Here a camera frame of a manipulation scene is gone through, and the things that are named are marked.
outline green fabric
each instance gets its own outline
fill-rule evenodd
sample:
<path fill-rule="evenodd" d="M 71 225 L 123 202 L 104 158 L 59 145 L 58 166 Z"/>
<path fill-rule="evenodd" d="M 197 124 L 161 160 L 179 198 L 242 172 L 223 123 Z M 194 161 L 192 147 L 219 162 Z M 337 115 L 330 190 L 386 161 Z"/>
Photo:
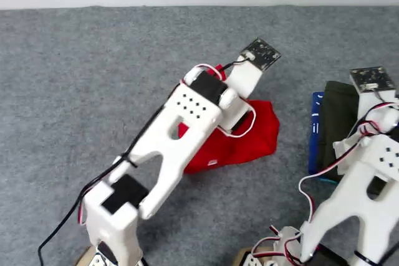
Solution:
<path fill-rule="evenodd" d="M 320 131 L 316 168 L 325 169 L 336 158 L 332 143 L 347 137 L 357 121 L 358 93 L 353 85 L 328 81 L 320 108 Z M 324 175 L 325 178 L 340 181 L 337 168 Z M 379 194 L 385 182 L 374 178 L 368 192 Z"/>

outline red fabric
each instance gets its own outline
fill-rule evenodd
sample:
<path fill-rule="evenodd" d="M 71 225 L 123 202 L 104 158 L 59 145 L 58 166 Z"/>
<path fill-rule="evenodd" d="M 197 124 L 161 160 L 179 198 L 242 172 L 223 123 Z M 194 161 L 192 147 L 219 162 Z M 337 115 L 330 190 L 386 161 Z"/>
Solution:
<path fill-rule="evenodd" d="M 248 103 L 256 111 L 256 120 L 251 131 L 241 138 L 232 138 L 215 129 L 187 165 L 185 173 L 197 173 L 227 164 L 245 163 L 276 151 L 280 123 L 273 112 L 271 102 L 249 100 Z M 251 126 L 252 118 L 253 113 L 248 113 L 233 134 L 244 133 Z M 179 137 L 182 137 L 187 129 L 186 125 L 180 124 Z"/>

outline gray carpet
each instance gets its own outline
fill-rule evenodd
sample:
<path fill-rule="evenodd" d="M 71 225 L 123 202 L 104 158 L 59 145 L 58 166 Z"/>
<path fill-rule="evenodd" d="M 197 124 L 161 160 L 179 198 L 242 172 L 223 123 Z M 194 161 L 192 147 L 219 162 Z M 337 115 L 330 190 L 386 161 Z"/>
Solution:
<path fill-rule="evenodd" d="M 277 153 L 184 177 L 139 228 L 150 265 L 230 265 L 269 224 L 299 227 L 311 93 L 349 69 L 384 65 L 399 83 L 399 7 L 168 7 L 0 11 L 1 265 L 38 265 L 37 246 L 79 189 L 129 144 L 194 64 L 228 63 L 255 37 L 283 57 L 253 98 L 281 121 Z M 137 170 L 151 187 L 156 161 Z M 333 190 L 312 181 L 320 203 Z M 351 219 L 323 242 L 355 248 Z M 399 239 L 399 232 L 392 235 Z M 89 243 L 75 215 L 44 249 L 71 266 Z M 395 265 L 399 255 L 389 265 Z"/>

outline black circuit board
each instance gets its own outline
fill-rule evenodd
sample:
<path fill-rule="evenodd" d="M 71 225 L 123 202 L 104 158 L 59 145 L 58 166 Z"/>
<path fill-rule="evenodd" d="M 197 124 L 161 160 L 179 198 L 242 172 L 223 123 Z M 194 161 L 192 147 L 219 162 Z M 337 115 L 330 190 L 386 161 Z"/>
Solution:
<path fill-rule="evenodd" d="M 265 71 L 281 57 L 280 52 L 270 46 L 264 40 L 257 38 L 240 53 L 245 59 L 249 59 L 256 67 Z"/>
<path fill-rule="evenodd" d="M 360 93 L 395 89 L 395 84 L 383 67 L 353 69 L 350 76 Z"/>

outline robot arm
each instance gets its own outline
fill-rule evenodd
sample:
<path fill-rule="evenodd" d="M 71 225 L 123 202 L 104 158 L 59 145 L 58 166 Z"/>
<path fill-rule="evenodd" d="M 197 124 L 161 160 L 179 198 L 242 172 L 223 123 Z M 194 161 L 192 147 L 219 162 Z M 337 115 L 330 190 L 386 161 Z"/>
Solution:
<path fill-rule="evenodd" d="M 219 127 L 228 135 L 251 109 L 243 99 L 280 56 L 263 40 L 256 39 L 241 52 L 239 61 L 243 62 L 233 68 L 225 82 L 204 72 L 200 65 L 187 73 L 128 154 L 135 164 L 162 155 L 154 188 L 148 192 L 133 178 L 132 165 L 124 161 L 84 197 L 87 232 L 104 265 L 139 263 L 143 257 L 136 235 L 139 218 L 149 219 L 159 210 L 213 130 Z M 171 134 L 180 123 L 189 129 L 174 140 Z"/>
<path fill-rule="evenodd" d="M 390 233 L 399 220 L 399 110 L 393 84 L 385 79 L 381 67 L 352 71 L 352 81 L 360 96 L 359 111 L 363 113 L 359 119 L 373 121 L 378 125 L 379 134 L 362 137 L 356 128 L 351 137 L 334 144 L 336 155 L 340 157 L 361 138 L 350 156 L 340 163 L 339 173 L 345 175 L 331 197 L 319 206 L 312 220 L 300 228 L 302 262 L 311 258 L 328 230 L 351 216 L 360 219 L 358 245 L 351 266 L 377 265 L 387 250 Z M 380 94 L 370 90 L 382 85 L 386 88 Z M 375 105 L 380 101 L 378 95 L 395 103 Z M 370 199 L 367 188 L 375 176 L 387 184 L 376 199 Z"/>

